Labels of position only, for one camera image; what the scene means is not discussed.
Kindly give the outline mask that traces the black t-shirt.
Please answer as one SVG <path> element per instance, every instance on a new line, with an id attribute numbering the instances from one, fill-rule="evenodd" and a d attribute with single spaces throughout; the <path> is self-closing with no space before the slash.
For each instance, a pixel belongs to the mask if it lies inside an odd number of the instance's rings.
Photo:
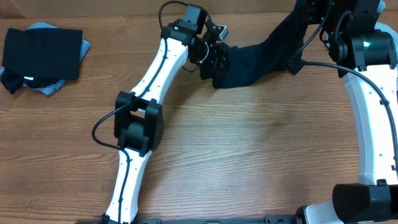
<path id="1" fill-rule="evenodd" d="M 217 44 L 226 50 L 227 69 L 202 68 L 200 78 L 212 79 L 213 87 L 220 89 L 250 86 L 272 72 L 298 73 L 301 66 L 290 66 L 289 61 L 298 61 L 302 56 L 297 51 L 304 44 L 308 27 L 303 22 L 304 9 L 305 1 L 297 0 L 294 10 L 260 44 L 241 48 Z"/>

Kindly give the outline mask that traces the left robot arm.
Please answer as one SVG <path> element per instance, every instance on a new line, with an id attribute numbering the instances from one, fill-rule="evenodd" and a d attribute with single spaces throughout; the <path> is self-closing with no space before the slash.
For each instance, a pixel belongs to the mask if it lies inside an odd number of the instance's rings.
<path id="1" fill-rule="evenodd" d="M 181 19 L 161 26 L 157 54 L 142 80 L 130 91 L 119 92 L 115 109 L 99 125 L 114 117 L 114 146 L 119 165 L 113 197 L 100 223 L 134 223 L 144 169 L 164 133 L 162 102 L 178 71 L 186 62 L 205 70 L 227 67 L 221 46 L 228 35 L 225 25 L 216 25 L 202 7 L 186 4 Z"/>

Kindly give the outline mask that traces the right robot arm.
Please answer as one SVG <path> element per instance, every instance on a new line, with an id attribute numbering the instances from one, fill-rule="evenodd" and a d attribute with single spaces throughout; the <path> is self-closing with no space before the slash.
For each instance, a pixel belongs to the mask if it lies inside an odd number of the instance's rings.
<path id="1" fill-rule="evenodd" d="M 359 170 L 355 184 L 301 207 L 290 223 L 377 223 L 397 218 L 397 54 L 378 18 L 382 1 L 305 1 L 331 68 L 343 79 L 354 113 Z"/>

